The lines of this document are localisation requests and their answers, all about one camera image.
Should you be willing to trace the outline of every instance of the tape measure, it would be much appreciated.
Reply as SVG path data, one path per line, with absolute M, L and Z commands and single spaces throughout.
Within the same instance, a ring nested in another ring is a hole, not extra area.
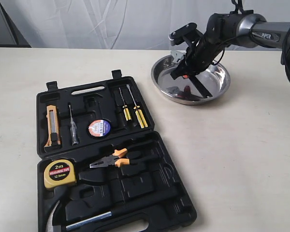
M 60 159 L 51 162 L 44 170 L 44 186 L 53 189 L 59 185 L 74 185 L 76 183 L 73 164 Z

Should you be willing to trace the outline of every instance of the metal bowl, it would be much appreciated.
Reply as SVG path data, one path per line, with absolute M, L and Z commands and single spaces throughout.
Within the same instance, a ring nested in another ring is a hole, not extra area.
M 230 75 L 226 68 L 218 64 L 196 78 L 206 87 L 212 97 L 203 97 L 189 79 L 179 77 L 173 79 L 170 73 L 177 67 L 173 57 L 168 55 L 159 59 L 151 69 L 151 78 L 155 86 L 169 99 L 185 105 L 198 105 L 222 96 L 230 87 Z

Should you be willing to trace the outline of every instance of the white table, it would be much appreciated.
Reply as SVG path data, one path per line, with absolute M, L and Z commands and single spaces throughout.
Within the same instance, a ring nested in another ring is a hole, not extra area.
M 37 231 L 36 94 L 48 81 L 81 85 L 114 69 L 135 78 L 199 213 L 179 231 L 290 232 L 290 84 L 281 53 L 226 52 L 230 89 L 197 107 L 154 87 L 151 67 L 167 54 L 0 48 L 0 232 Z

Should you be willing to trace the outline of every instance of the white backdrop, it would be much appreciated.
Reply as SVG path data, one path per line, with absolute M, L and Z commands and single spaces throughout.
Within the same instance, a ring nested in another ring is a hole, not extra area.
M 188 22 L 205 31 L 231 0 L 0 0 L 32 47 L 171 49 L 168 34 Z M 267 21 L 290 21 L 290 0 L 243 0 Z M 243 49 L 236 46 L 231 49 Z

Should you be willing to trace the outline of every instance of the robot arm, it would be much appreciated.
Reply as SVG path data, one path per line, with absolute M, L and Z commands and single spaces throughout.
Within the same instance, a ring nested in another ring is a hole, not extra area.
M 205 71 L 216 56 L 230 45 L 253 48 L 257 45 L 283 50 L 281 64 L 290 81 L 290 23 L 266 22 L 260 14 L 244 11 L 242 1 L 232 0 L 236 9 L 229 14 L 213 14 L 202 34 L 189 23 L 169 35 L 171 45 L 188 44 L 184 58 L 171 73 L 173 79 L 191 77 Z

